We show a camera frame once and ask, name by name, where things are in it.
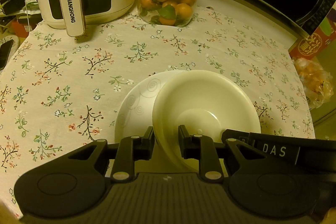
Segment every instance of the ribbed surface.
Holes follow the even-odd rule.
[[[140,174],[131,183],[112,187],[96,208],[67,220],[36,220],[27,224],[313,224],[309,217],[275,221],[248,214],[232,203],[217,184],[196,174]]]

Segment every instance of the floral pattern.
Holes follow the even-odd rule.
[[[314,138],[303,86],[280,42],[215,10],[184,28],[145,24],[132,10],[73,39],[41,22],[0,75],[1,196],[19,216],[18,176],[96,139],[114,143],[118,110],[139,82],[165,70],[210,70],[253,102],[261,132]]]

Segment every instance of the smartphone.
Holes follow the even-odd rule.
[[[0,46],[0,70],[3,70],[11,52],[14,40],[11,39]]]

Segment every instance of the clear plastic bag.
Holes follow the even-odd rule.
[[[332,76],[322,66],[312,60],[300,58],[294,61],[296,71],[303,84],[309,108],[320,107],[334,94]]]

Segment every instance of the flower print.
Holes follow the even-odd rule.
[[[96,127],[95,129],[92,130],[92,133],[93,133],[94,135],[97,135],[97,134],[99,134],[100,132],[101,132],[101,129],[100,129],[99,127]]]
[[[69,131],[73,131],[75,129],[76,129],[76,126],[75,126],[74,123],[72,123],[72,124],[69,125]]]
[[[120,92],[121,91],[121,86],[120,85],[115,85],[113,89],[114,89],[115,92]]]

